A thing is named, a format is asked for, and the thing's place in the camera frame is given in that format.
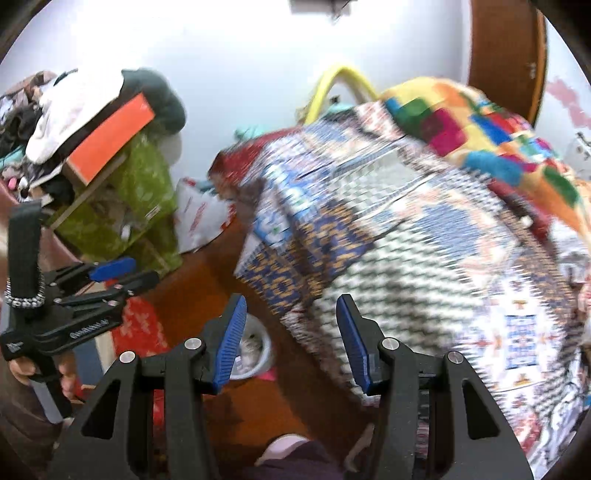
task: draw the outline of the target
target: red cloth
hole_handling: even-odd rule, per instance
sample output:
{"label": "red cloth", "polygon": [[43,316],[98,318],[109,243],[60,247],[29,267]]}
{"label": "red cloth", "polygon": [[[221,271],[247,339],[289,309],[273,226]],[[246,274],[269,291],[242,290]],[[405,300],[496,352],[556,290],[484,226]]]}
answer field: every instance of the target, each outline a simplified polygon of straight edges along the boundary
{"label": "red cloth", "polygon": [[552,217],[538,208],[530,199],[522,197],[517,191],[500,180],[492,180],[488,184],[490,191],[495,193],[517,215],[528,215],[532,224],[530,231],[536,239],[544,244],[548,240]]}
{"label": "red cloth", "polygon": [[215,184],[220,196],[227,199],[234,199],[236,187],[261,154],[263,148],[269,142],[290,135],[298,130],[299,127],[294,127],[270,132],[252,140],[233,145],[218,153],[211,168],[209,168],[208,175]]}
{"label": "red cloth", "polygon": [[[170,350],[162,324],[151,304],[139,297],[131,297],[123,310],[123,324],[112,330],[115,354],[133,350],[139,356],[152,356]],[[154,428],[164,425],[164,392],[154,392]]]}

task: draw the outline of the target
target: orange box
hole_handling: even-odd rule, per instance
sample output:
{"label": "orange box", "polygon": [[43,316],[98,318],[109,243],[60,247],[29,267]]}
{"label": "orange box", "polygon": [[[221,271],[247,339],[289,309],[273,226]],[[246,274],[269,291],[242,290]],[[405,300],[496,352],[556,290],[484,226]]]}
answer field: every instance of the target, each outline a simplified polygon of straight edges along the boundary
{"label": "orange box", "polygon": [[88,185],[131,138],[154,119],[143,93],[101,123],[66,160],[72,173]]}

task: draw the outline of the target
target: white plastic bag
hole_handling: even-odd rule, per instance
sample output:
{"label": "white plastic bag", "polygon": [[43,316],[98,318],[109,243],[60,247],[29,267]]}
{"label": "white plastic bag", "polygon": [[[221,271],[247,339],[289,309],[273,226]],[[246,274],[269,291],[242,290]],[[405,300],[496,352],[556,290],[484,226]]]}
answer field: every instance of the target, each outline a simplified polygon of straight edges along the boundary
{"label": "white plastic bag", "polygon": [[178,208],[174,214],[174,229],[181,253],[207,245],[234,219],[234,205],[221,200],[207,182],[182,178],[176,193]]}

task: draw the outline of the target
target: colorful patchwork blanket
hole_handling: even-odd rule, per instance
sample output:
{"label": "colorful patchwork blanket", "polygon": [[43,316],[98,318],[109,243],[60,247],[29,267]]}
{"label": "colorful patchwork blanket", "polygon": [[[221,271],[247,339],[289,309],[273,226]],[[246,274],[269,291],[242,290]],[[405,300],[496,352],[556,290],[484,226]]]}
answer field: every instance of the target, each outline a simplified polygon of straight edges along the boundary
{"label": "colorful patchwork blanket", "polygon": [[574,229],[591,247],[589,215],[557,154],[521,116],[481,91],[419,77],[382,94],[395,122],[459,168],[490,174]]}

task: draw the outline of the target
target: yellow handle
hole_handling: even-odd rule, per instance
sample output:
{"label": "yellow handle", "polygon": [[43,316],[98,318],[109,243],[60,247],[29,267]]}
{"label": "yellow handle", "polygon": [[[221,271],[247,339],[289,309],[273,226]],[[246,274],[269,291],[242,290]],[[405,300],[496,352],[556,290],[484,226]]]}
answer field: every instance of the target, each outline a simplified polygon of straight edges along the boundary
{"label": "yellow handle", "polygon": [[361,86],[372,100],[375,101],[378,99],[378,94],[368,82],[367,78],[361,75],[356,69],[347,65],[335,65],[327,70],[320,79],[318,87],[316,87],[316,92],[309,104],[304,125],[310,125],[312,122],[318,120],[322,111],[322,104],[338,76],[343,76],[347,85],[353,90],[359,90],[359,87]]}

